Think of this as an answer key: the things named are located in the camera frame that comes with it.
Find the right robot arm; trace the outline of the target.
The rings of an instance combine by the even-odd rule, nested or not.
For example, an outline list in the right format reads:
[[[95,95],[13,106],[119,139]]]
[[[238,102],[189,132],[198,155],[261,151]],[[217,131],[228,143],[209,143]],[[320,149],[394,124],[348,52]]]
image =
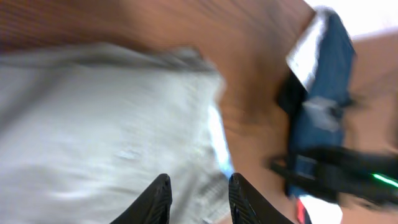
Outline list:
[[[285,179],[287,196],[311,195],[340,204],[340,194],[378,207],[397,206],[397,157],[341,146],[316,146],[269,159]]]

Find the khaki shorts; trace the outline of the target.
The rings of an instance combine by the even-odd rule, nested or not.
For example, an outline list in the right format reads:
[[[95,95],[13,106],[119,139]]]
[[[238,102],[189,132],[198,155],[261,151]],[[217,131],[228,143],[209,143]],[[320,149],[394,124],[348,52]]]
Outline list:
[[[172,223],[229,214],[219,72],[193,50],[1,54],[1,222],[109,223],[161,173]]]

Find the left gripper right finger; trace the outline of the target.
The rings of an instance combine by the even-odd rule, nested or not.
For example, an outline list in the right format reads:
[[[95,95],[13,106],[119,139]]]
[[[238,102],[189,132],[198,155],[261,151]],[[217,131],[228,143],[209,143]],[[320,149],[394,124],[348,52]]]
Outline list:
[[[228,190],[233,224],[293,224],[240,173],[229,178]]]

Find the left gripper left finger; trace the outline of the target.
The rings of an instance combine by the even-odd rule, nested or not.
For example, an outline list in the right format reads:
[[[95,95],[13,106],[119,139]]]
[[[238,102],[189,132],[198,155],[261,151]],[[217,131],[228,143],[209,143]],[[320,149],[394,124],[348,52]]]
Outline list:
[[[171,205],[170,177],[160,174],[111,224],[169,224]]]

